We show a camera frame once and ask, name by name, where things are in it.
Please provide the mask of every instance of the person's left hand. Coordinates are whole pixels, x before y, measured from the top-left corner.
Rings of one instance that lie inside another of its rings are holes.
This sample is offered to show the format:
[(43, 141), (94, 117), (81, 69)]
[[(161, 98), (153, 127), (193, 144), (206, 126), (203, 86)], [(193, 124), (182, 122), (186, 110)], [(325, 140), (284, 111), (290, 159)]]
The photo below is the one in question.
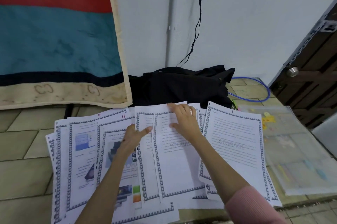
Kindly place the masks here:
[(121, 157), (124, 157), (125, 160), (131, 155), (134, 149), (138, 146), (141, 138), (147, 135), (149, 132), (152, 131), (152, 126), (145, 128), (142, 131), (136, 131), (135, 125), (129, 125), (126, 129), (124, 138), (120, 147), (117, 150), (117, 154)]

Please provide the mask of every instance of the blue cable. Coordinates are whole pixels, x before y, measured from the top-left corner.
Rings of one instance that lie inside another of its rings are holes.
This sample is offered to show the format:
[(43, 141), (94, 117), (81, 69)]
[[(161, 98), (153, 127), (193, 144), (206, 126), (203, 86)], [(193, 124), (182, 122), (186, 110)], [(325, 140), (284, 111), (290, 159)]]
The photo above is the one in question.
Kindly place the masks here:
[(235, 94), (232, 94), (230, 92), (228, 92), (230, 95), (233, 95), (239, 99), (242, 99), (242, 100), (245, 100), (245, 101), (248, 101), (248, 102), (265, 102), (267, 101), (269, 98), (270, 98), (270, 89), (268, 88), (268, 86), (266, 84), (264, 84), (262, 81), (258, 80), (258, 79), (255, 79), (255, 78), (249, 78), (249, 77), (234, 77), (232, 79), (236, 79), (236, 78), (248, 78), (248, 79), (252, 79), (254, 81), (257, 81), (259, 82), (260, 84), (262, 84), (266, 89), (267, 89), (267, 92), (268, 92), (268, 95), (267, 95), (267, 98), (266, 99), (263, 99), (263, 100), (251, 100), (251, 99), (246, 99), (246, 98), (242, 98), (240, 96), (237, 96)]

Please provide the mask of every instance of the person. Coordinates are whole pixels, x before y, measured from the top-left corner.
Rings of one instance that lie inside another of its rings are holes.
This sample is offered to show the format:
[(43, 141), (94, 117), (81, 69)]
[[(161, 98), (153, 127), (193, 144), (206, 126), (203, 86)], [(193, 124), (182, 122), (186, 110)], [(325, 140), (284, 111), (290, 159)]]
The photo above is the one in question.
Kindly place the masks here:
[[(235, 224), (286, 224), (285, 218), (250, 186), (213, 149), (201, 134), (196, 120), (196, 110), (187, 104), (169, 103), (178, 123), (170, 124), (188, 140), (204, 162), (213, 183)], [(111, 224), (120, 179), (126, 159), (152, 127), (137, 132), (134, 125), (126, 129), (124, 139), (102, 182), (87, 202), (75, 224)]]

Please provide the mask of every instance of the silver door knob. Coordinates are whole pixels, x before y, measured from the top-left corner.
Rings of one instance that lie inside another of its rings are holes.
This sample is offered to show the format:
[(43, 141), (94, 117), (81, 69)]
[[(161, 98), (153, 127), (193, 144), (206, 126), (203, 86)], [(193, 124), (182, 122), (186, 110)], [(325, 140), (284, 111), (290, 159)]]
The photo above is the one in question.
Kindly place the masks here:
[(297, 74), (298, 74), (298, 68), (297, 67), (293, 67), (293, 68), (290, 68), (289, 70), (287, 70), (286, 72), (286, 75), (288, 77), (295, 77)]

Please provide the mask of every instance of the door panel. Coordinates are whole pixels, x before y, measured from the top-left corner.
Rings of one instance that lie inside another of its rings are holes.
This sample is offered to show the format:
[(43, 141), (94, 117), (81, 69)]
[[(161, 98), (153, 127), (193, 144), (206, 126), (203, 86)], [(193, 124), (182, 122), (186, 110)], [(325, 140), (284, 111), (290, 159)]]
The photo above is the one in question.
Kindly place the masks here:
[[(337, 20), (337, 5), (327, 19)], [(288, 77), (286, 72), (292, 67), (299, 73)], [(271, 90), (309, 129), (333, 115), (337, 111), (337, 32), (316, 32)]]

